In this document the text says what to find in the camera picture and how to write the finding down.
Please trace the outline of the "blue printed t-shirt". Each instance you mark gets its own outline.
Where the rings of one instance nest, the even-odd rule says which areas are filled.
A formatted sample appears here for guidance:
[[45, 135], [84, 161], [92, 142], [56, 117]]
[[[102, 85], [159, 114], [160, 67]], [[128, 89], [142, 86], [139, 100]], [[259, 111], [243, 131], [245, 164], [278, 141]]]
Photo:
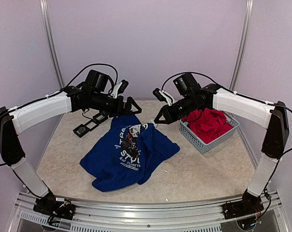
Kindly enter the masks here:
[[141, 123], [135, 115], [117, 116], [80, 165], [95, 177], [95, 189], [109, 192], [144, 184], [163, 161], [179, 151], [152, 123]]

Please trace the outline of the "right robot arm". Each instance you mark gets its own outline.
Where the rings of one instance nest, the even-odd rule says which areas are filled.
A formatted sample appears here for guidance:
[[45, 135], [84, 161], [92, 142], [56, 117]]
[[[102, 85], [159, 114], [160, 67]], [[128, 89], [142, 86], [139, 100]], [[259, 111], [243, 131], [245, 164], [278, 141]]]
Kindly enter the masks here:
[[284, 154], [289, 137], [287, 108], [283, 102], [272, 103], [254, 99], [231, 91], [213, 81], [202, 87], [194, 78], [194, 72], [181, 72], [170, 77], [179, 94], [176, 101], [162, 87], [153, 90], [153, 95], [166, 102], [154, 121], [156, 124], [171, 124], [195, 110], [214, 109], [250, 120], [266, 129], [262, 155], [255, 174], [246, 192], [250, 195], [238, 204], [240, 213], [247, 215], [257, 206], [257, 200]]

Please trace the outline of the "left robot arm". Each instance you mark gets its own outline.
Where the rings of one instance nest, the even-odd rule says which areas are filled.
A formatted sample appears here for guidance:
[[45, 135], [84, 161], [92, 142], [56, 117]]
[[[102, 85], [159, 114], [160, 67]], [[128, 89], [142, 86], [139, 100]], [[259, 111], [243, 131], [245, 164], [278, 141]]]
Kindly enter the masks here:
[[64, 87], [23, 106], [0, 108], [0, 154], [3, 164], [11, 168], [34, 196], [41, 198], [39, 205], [49, 215], [56, 214], [59, 205], [48, 196], [52, 192], [27, 162], [18, 136], [55, 116], [79, 110], [94, 109], [106, 113], [108, 117], [140, 114], [142, 109], [135, 100], [132, 97], [125, 100], [121, 95], [128, 86], [126, 80], [112, 84], [111, 94], [104, 93], [107, 82], [111, 80], [107, 74], [90, 70], [85, 81], [76, 87]]

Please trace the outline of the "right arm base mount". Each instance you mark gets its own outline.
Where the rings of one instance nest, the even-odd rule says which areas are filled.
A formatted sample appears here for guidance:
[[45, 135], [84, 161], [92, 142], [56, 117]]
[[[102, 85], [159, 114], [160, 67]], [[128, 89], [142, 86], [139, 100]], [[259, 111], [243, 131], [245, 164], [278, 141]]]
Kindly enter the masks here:
[[224, 219], [232, 219], [242, 217], [264, 210], [261, 196], [253, 196], [248, 190], [242, 195], [242, 198], [234, 202], [226, 202], [222, 205]]

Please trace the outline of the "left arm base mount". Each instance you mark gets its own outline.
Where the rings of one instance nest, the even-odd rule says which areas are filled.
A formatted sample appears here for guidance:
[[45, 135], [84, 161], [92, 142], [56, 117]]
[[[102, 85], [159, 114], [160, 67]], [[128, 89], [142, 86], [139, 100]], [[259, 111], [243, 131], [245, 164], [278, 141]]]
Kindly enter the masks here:
[[69, 199], [45, 196], [35, 201], [33, 210], [44, 215], [72, 220], [75, 208]]

